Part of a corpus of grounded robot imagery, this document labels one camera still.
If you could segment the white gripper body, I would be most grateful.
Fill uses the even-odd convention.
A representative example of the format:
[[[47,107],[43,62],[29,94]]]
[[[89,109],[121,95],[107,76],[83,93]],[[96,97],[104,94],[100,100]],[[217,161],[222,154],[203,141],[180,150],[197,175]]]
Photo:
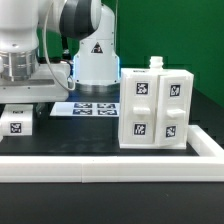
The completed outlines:
[[[68,91],[54,79],[47,64],[41,64],[26,81],[12,82],[0,78],[0,104],[65,101],[68,95]]]

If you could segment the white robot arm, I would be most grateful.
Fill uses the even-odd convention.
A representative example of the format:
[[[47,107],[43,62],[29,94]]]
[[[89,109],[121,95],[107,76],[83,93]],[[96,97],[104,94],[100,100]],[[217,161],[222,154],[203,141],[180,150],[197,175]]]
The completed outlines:
[[[40,61],[47,32],[79,41],[72,61]],[[101,0],[0,0],[0,104],[65,101],[118,85],[114,16]]]

